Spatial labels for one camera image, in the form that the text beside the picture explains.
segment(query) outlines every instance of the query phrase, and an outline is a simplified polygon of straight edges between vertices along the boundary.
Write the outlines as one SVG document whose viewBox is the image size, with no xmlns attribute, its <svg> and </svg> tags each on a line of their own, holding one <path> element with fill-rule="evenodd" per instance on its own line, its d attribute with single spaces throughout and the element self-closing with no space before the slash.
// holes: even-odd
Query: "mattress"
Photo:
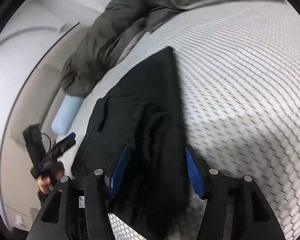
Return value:
<svg viewBox="0 0 300 240">
<path fill-rule="evenodd" d="M 177 15 L 146 33 L 84 100 L 69 132 L 77 144 L 61 158 L 66 174 L 95 102 L 133 66 L 171 46 L 187 140 L 213 167 L 255 178 L 286 239 L 300 234 L 300 16 L 287 3 L 227 2 Z M 168 239 L 195 239 L 205 201 L 191 195 Z M 231 214 L 231 203 L 228 205 Z M 142 239 L 110 214 L 116 239 Z M 224 239 L 230 238 L 231 216 Z"/>
</svg>

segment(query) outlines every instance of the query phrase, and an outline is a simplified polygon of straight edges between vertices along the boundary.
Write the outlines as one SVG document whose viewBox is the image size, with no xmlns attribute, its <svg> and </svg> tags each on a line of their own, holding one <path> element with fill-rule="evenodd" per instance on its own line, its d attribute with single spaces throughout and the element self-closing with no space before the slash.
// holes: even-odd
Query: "silver screw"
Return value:
<svg viewBox="0 0 300 240">
<path fill-rule="evenodd" d="M 66 182 L 66 181 L 68 181 L 68 179 L 69 179 L 68 176 L 62 176 L 60 181 L 61 182 Z"/>
<path fill-rule="evenodd" d="M 218 170 L 216 170 L 216 169 L 210 169 L 210 170 L 209 170 L 209 173 L 210 173 L 211 175 L 217 175 L 219 172 L 218 172 Z"/>
<path fill-rule="evenodd" d="M 249 175 L 246 175 L 243 177 L 245 181 L 247 182 L 251 182 L 252 181 L 252 178 L 249 176 Z"/>
<path fill-rule="evenodd" d="M 103 173 L 103 170 L 102 169 L 96 169 L 95 171 L 94 171 L 94 174 L 95 175 L 101 175 Z"/>
</svg>

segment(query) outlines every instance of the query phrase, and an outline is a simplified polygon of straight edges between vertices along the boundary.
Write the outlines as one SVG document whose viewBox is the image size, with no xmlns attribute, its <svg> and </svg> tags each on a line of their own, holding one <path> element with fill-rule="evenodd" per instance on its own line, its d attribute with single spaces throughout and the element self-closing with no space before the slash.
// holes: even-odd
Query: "human hand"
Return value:
<svg viewBox="0 0 300 240">
<path fill-rule="evenodd" d="M 63 167 L 63 163 L 58 162 L 58 165 L 59 165 L 59 169 L 56 174 L 57 180 L 61 179 L 61 177 L 65 175 L 65 169 Z M 50 193 L 50 189 L 49 189 L 48 185 L 51 183 L 51 179 L 49 176 L 44 176 L 44 177 L 40 176 L 37 179 L 37 183 L 38 183 L 39 189 L 41 190 L 41 192 L 43 194 L 48 195 Z"/>
</svg>

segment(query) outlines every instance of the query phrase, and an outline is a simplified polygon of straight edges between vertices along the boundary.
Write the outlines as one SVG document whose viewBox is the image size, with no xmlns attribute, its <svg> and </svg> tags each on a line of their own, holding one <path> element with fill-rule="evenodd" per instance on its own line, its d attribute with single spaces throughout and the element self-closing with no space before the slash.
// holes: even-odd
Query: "blue gripper pad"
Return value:
<svg viewBox="0 0 300 240">
<path fill-rule="evenodd" d="M 112 175 L 110 177 L 109 196 L 111 198 L 113 198 L 119 192 L 120 184 L 127 167 L 128 159 L 129 151 L 127 146 L 125 146 L 121 153 L 117 166 L 115 167 L 114 172 L 112 172 Z"/>
<path fill-rule="evenodd" d="M 196 193 L 199 198 L 203 197 L 203 186 L 202 186 L 202 178 L 199 175 L 198 169 L 195 166 L 194 160 L 186 147 L 186 157 L 187 157 L 187 166 L 188 166 L 188 176 L 192 185 L 192 188 L 194 190 L 194 193 Z"/>
</svg>

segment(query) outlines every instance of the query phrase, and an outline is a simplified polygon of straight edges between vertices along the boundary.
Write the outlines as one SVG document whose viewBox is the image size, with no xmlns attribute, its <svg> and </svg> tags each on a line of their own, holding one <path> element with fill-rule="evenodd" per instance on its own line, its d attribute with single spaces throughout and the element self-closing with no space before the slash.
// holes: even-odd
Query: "light blue pillow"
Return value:
<svg viewBox="0 0 300 240">
<path fill-rule="evenodd" d="M 83 102 L 82 97 L 66 95 L 54 118 L 51 128 L 56 134 L 67 134 Z"/>
</svg>

